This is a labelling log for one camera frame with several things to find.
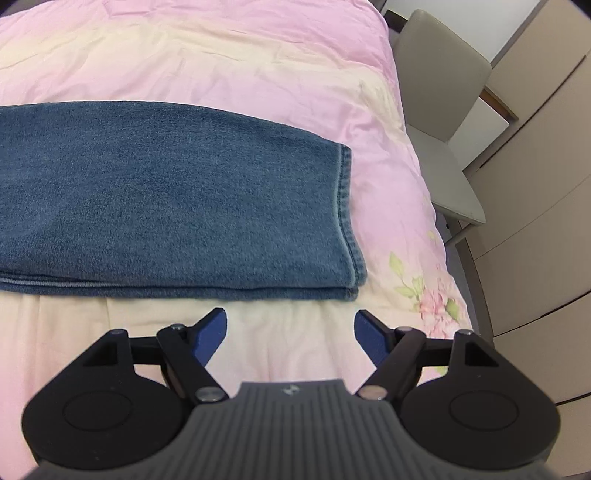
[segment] floral pattern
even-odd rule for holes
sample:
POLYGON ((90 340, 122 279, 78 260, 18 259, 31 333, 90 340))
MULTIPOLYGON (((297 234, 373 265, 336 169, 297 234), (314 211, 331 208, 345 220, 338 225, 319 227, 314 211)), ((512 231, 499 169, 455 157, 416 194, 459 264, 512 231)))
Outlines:
POLYGON ((455 289, 450 282, 437 279, 437 289, 426 287, 422 276, 405 281, 404 265, 395 253, 390 253, 390 269, 400 279, 402 285, 394 290, 412 301, 412 310, 421 315, 425 334, 431 338, 453 338, 458 330, 461 315, 458 299, 454 298, 455 289))

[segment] chair backrest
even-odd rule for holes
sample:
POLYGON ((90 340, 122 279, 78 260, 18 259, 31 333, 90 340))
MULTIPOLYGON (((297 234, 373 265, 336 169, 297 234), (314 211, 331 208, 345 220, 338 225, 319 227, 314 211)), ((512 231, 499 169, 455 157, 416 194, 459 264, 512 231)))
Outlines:
POLYGON ((491 64, 424 10, 415 10, 393 46, 408 124, 447 142, 476 102, 491 64))

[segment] gray ribbed plate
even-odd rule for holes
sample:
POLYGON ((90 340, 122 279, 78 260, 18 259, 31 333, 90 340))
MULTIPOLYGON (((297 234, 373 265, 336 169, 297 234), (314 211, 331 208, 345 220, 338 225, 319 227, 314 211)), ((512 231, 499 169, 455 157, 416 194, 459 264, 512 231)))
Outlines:
POLYGON ((195 408, 179 436, 147 460, 94 472, 42 463, 27 478, 558 479, 542 462, 503 472, 478 472, 446 463, 410 438, 389 404, 354 397, 341 380, 244 383, 232 400, 195 408))

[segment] black circular pad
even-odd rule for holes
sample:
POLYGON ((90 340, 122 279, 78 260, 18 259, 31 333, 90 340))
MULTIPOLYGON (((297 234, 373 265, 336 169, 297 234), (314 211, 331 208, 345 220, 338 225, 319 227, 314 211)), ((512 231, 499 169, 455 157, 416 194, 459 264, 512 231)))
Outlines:
POLYGON ((487 432, 507 428, 519 416, 519 409, 513 400, 487 391, 458 395, 450 403, 449 410, 460 425, 487 432))
POLYGON ((74 428, 99 432, 121 425, 132 410, 131 400, 125 395, 89 392, 72 398, 64 408, 64 417, 74 428))
POLYGON ((167 446, 186 413, 168 388, 91 367, 56 377, 27 405, 22 432, 38 460, 80 470, 121 467, 167 446))

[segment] logo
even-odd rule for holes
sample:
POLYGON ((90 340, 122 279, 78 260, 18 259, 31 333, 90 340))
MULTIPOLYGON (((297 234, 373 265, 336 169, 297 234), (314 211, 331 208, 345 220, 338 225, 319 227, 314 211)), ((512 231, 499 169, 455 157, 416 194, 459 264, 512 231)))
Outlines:
POLYGON ((289 395, 290 397, 293 397, 294 395, 297 395, 300 392, 300 387, 298 387, 297 385, 291 384, 289 387, 282 388, 281 391, 285 395, 289 395))

